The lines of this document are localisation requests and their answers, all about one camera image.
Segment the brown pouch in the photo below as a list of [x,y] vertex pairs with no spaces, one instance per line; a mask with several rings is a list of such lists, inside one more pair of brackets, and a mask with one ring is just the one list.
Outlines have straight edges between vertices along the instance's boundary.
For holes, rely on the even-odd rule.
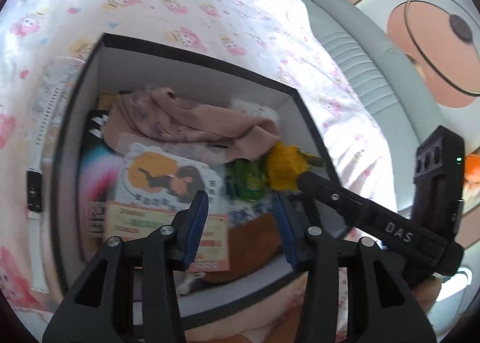
[[262,268],[280,249],[275,219],[264,214],[229,231],[230,271],[206,273],[202,279],[221,283],[237,280]]

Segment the black device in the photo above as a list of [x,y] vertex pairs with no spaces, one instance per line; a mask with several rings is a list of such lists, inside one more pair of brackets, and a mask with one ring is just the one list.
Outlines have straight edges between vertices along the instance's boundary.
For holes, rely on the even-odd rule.
[[[358,243],[333,237],[321,222],[312,225],[306,212],[294,210],[287,195],[274,193],[285,257],[295,271],[309,272],[296,343],[335,341],[339,267],[348,276],[348,342],[436,342],[411,288],[432,273],[453,276],[462,260],[463,249],[454,241],[464,168],[457,158],[463,159],[463,140],[443,127],[419,147],[414,220],[312,172],[298,178],[306,198],[332,207],[384,249],[370,237]],[[198,192],[188,210],[147,238],[107,240],[69,290],[43,342],[133,343],[141,337],[146,343],[185,343],[173,270],[184,271],[195,259],[207,212],[207,195]],[[141,336],[133,326],[134,267],[143,268]]]

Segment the yellow knitted item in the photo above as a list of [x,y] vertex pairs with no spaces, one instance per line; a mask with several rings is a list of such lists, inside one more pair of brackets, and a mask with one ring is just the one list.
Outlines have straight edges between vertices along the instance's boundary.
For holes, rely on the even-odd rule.
[[310,168],[296,146],[277,143],[269,152],[266,162],[270,188],[298,190],[297,178]]

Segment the card with illustration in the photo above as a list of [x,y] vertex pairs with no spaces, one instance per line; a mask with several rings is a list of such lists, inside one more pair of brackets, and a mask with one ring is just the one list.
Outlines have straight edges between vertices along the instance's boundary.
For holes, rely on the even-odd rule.
[[[123,240],[147,237],[157,228],[170,224],[175,212],[110,202],[106,207],[105,236],[120,236]],[[203,228],[197,257],[189,271],[228,271],[230,269],[228,219],[209,214]]]
[[205,163],[159,147],[131,144],[118,176],[116,202],[179,211],[188,209],[196,192],[204,190],[209,213],[221,211],[222,178]]

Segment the cable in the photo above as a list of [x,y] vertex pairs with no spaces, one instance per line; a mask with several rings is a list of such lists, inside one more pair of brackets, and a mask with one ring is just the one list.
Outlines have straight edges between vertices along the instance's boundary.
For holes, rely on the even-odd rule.
[[[435,63],[433,61],[430,60],[430,58],[426,55],[426,53],[423,51],[422,47],[420,47],[420,45],[418,44],[417,40],[415,39],[415,36],[413,35],[412,33],[412,30],[411,30],[411,27],[410,27],[410,23],[409,23],[409,11],[410,11],[410,5],[412,3],[413,0],[407,0],[407,3],[406,3],[406,6],[405,6],[405,10],[404,10],[404,21],[405,21],[405,26],[406,26],[406,30],[407,32],[409,33],[409,36],[410,38],[412,39],[412,42],[414,43],[415,47],[417,48],[417,50],[420,52],[420,54],[423,56],[423,58],[427,61],[427,63],[430,65],[431,68],[433,68],[435,70],[435,72],[440,75],[440,77],[442,79],[444,79],[450,86],[454,87],[456,90],[459,90],[461,91],[462,93],[466,94],[466,95],[470,95],[470,96],[473,96],[473,97],[478,97],[480,96],[480,91],[470,91],[470,90],[465,90],[464,88],[462,88],[460,85],[456,84],[452,79],[448,78],[448,76],[446,76],[442,71],[440,71],[440,68],[438,68]],[[468,16],[472,19],[472,21],[474,23],[477,24],[477,28],[479,29],[480,31],[480,26],[478,25],[477,21],[473,18],[473,16],[462,6],[460,5],[456,0],[450,0],[452,1],[453,3],[455,3],[457,6],[459,6],[463,11],[465,11],[465,13],[468,14]],[[428,1],[418,1],[418,2],[422,2],[422,3],[427,3],[427,4],[430,4],[432,6],[435,6],[439,9],[441,9],[442,11],[444,11],[445,13],[447,13],[448,15],[451,15],[448,11],[446,11],[445,9],[441,8],[441,7],[438,7],[436,6],[435,4],[431,3],[431,2],[428,2]],[[477,54],[477,59],[478,59],[478,62],[480,63],[480,54],[479,54],[479,50],[477,49],[477,47],[475,46],[475,44],[473,43],[473,41],[471,42],[473,47],[475,48],[475,52]]]

